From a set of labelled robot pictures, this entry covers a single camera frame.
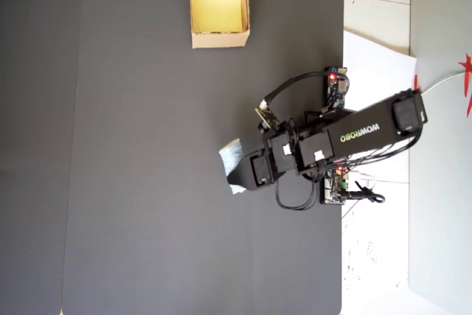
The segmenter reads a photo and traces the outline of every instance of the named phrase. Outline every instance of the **gray mat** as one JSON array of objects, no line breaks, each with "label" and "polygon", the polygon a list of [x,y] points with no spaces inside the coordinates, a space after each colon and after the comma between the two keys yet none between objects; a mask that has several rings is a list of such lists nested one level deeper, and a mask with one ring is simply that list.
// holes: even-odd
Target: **gray mat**
[{"label": "gray mat", "polygon": [[0,314],[57,315],[80,0],[0,0]]},{"label": "gray mat", "polygon": [[[65,315],[339,313],[341,210],[232,195],[218,151],[260,147],[264,94],[342,64],[343,0],[250,2],[245,48],[194,50],[189,0],[83,0]],[[321,87],[274,110],[320,106]],[[282,180],[288,204],[309,192]]]}]

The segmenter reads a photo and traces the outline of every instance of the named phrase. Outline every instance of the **open cardboard box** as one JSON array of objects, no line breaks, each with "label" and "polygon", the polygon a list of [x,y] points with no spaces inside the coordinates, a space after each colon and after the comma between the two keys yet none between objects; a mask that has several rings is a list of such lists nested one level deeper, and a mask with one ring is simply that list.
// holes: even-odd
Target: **open cardboard box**
[{"label": "open cardboard box", "polygon": [[190,0],[192,48],[239,47],[249,37],[249,0]]}]

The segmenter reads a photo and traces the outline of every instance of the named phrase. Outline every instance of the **wire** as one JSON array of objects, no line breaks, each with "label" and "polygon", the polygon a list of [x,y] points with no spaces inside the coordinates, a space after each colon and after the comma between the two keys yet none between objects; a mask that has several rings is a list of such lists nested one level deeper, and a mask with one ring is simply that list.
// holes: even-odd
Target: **wire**
[{"label": "wire", "polygon": [[282,207],[284,210],[309,210],[312,208],[316,202],[318,201],[318,192],[315,188],[315,176],[311,179],[311,192],[310,196],[308,197],[308,200],[304,204],[300,204],[299,206],[287,206],[282,203],[280,200],[280,195],[279,195],[279,180],[275,181],[275,199],[277,201],[277,204],[279,207]]},{"label": "wire", "polygon": [[460,73],[456,73],[456,74],[452,74],[452,75],[449,75],[448,77],[445,77],[444,79],[441,79],[441,80],[438,80],[436,83],[434,83],[432,86],[430,86],[429,88],[427,88],[425,91],[423,91],[421,94],[422,95],[425,95],[427,94],[428,92],[430,92],[432,89],[438,87],[439,85],[445,83],[446,81],[452,79],[453,77],[458,77],[460,75],[464,75],[465,72],[460,72]]},{"label": "wire", "polygon": [[308,79],[309,77],[327,77],[328,75],[334,74],[336,77],[340,77],[344,80],[347,81],[347,88],[350,86],[349,78],[341,73],[337,72],[308,72],[304,73],[302,75],[299,75],[298,77],[292,77],[288,80],[286,80],[284,83],[280,84],[275,90],[273,90],[270,94],[266,95],[264,97],[263,103],[265,102],[266,105],[270,105],[272,100],[280,94],[282,91],[287,89],[289,86],[292,84],[295,84],[297,81]]},{"label": "wire", "polygon": [[311,192],[308,196],[307,201],[304,204],[300,204],[299,206],[287,206],[286,204],[282,203],[279,194],[279,180],[275,181],[275,200],[277,201],[279,207],[282,207],[284,210],[309,210],[310,208],[313,208],[315,206],[319,197],[318,189],[315,188],[315,186],[318,186],[318,183],[325,177],[325,162],[321,161],[320,165],[321,166],[319,166],[319,171],[310,178]]}]

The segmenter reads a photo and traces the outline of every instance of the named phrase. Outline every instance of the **black object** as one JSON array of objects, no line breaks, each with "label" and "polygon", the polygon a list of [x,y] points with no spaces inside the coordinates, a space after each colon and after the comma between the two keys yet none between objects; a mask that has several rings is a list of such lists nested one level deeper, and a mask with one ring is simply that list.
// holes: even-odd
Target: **black object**
[{"label": "black object", "polygon": [[369,201],[376,203],[384,203],[385,197],[374,193],[370,188],[361,186],[357,181],[355,182],[360,191],[341,191],[339,193],[340,199],[351,200],[351,201],[360,201],[361,199],[368,199]]},{"label": "black object", "polygon": [[[347,79],[337,72],[311,72],[291,78],[267,95],[256,112],[264,120],[265,116],[260,112],[269,111],[267,105],[281,91],[296,81],[321,75],[327,79],[333,75],[342,80]],[[264,148],[245,156],[229,174],[228,181],[247,190],[256,190],[276,183],[285,172],[295,170],[297,175],[318,182],[326,172],[344,169],[346,173],[353,166],[387,159],[410,148],[418,141],[426,122],[421,93],[412,90],[402,91],[359,112],[332,110],[301,127],[294,127],[284,121],[271,126],[263,134]],[[414,139],[390,153],[384,151],[349,160],[353,154],[379,150],[408,138]],[[261,164],[261,156],[265,157],[265,166]],[[253,173],[241,173],[240,169],[248,169],[248,165]],[[366,198],[366,192],[352,194],[351,197]]]}]

